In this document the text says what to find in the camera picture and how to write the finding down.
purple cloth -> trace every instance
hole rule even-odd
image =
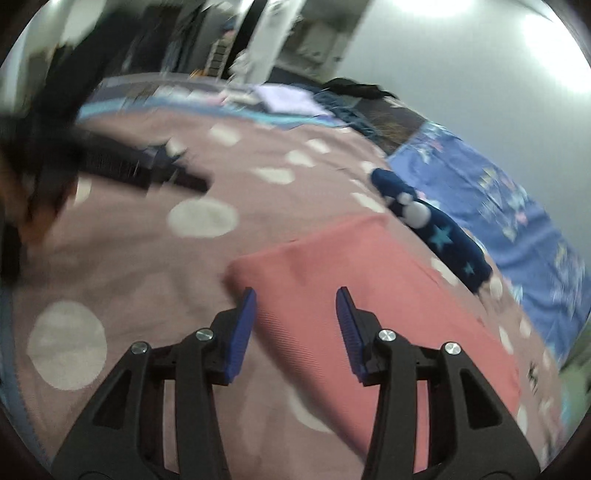
[[[312,93],[298,87],[267,83],[254,87],[255,92],[270,113],[289,113],[290,115],[320,116],[332,114],[324,110],[312,98]]]

folded clothes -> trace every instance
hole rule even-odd
[[[377,388],[351,373],[335,312],[339,287],[358,308],[374,312],[384,328],[410,342],[439,349],[462,345],[514,415],[520,398],[514,357],[483,322],[461,307],[439,274],[424,268],[388,232],[386,215],[355,216],[306,238],[231,263],[232,292],[253,287],[260,340],[296,384],[323,409],[336,431],[367,453]],[[418,395],[417,471],[426,468],[427,392]]]
[[[295,83],[292,86],[308,90],[314,94],[314,100],[331,112],[336,118],[342,120],[347,126],[357,130],[364,137],[369,138],[377,144],[380,138],[380,131],[377,130],[364,116],[355,108],[348,105],[345,100],[328,90],[322,90],[311,85]]]
[[[447,214],[421,200],[415,189],[393,171],[376,168],[374,187],[388,201],[390,211],[400,218],[447,265],[472,293],[491,279],[492,268],[484,253]]]
[[[270,113],[287,113],[302,116],[331,116],[312,98],[307,90],[290,85],[267,83],[254,87]]]

bed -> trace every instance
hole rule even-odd
[[[142,197],[81,179],[21,285],[2,292],[2,400],[44,465],[131,343],[176,343],[233,306],[223,282],[228,265],[360,215],[380,216],[432,288],[471,315],[513,365],[500,373],[518,392],[512,414],[540,465],[563,446],[558,364],[536,329],[524,326],[534,323],[531,314],[506,283],[500,292],[485,285],[470,294],[387,211],[368,180],[375,167],[388,168],[376,145],[333,119],[270,115],[241,87],[186,76],[107,79],[80,121],[142,147],[183,144],[187,165],[215,181],[197,199],[168,188]],[[414,148],[416,138],[400,151]],[[396,170],[396,156],[390,163]],[[487,260],[500,278],[493,251]],[[233,477],[359,478],[367,445],[346,409],[336,415],[335,403],[313,395],[314,379],[285,362],[280,343],[262,328],[236,382],[215,392]],[[350,372],[341,380],[362,389]],[[371,418],[375,395],[364,398]],[[165,446],[175,470],[172,400]]]
[[[388,162],[472,231],[563,365],[591,312],[591,277],[540,204],[499,167],[431,122]]]

blue patterned fabric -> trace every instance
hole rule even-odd
[[[115,98],[100,102],[89,102],[80,108],[78,120],[83,121],[97,115],[117,113],[120,111],[142,112],[152,108],[168,108],[193,115],[234,116],[247,118],[255,122],[275,125],[289,130],[300,125],[320,125],[322,127],[340,128],[344,123],[332,117],[305,117],[297,115],[275,115],[273,113],[257,112],[248,108],[236,108],[229,105],[206,105],[197,102],[183,102],[177,99],[150,97],[130,101],[127,98]]]
[[[490,280],[492,268],[482,250],[449,215],[418,198],[393,171],[376,168],[371,182],[390,211],[404,222],[472,293]]]
[[[591,311],[591,278],[545,210],[499,167],[431,122],[388,161],[424,200],[477,237],[561,365]]]

metal screw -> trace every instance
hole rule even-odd
[[[213,332],[209,328],[202,328],[195,333],[197,340],[201,342],[207,342],[213,338]]]
[[[131,353],[134,355],[143,355],[148,351],[148,344],[146,342],[135,342],[131,346]]]
[[[392,330],[381,330],[378,333],[378,337],[380,340],[384,342],[393,342],[394,340],[396,340],[396,333]]]
[[[445,344],[445,351],[450,355],[459,355],[462,352],[462,347],[455,342],[449,342]]]

